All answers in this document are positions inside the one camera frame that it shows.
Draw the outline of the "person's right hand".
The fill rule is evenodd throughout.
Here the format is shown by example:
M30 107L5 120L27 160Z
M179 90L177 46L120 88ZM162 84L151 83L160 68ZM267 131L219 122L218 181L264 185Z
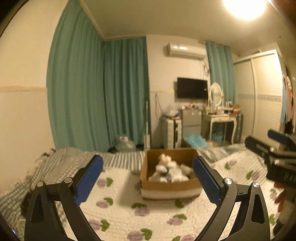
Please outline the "person's right hand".
M287 189L287 185L284 185L282 183L278 183L278 182L275 182L274 183L274 188L277 188L279 190L281 190L281 193L276 197L274 203L275 204L278 204L278 212L281 212L282 209L283 209L283 202L284 202L284 199L285 199L285 195L286 195L286 189Z

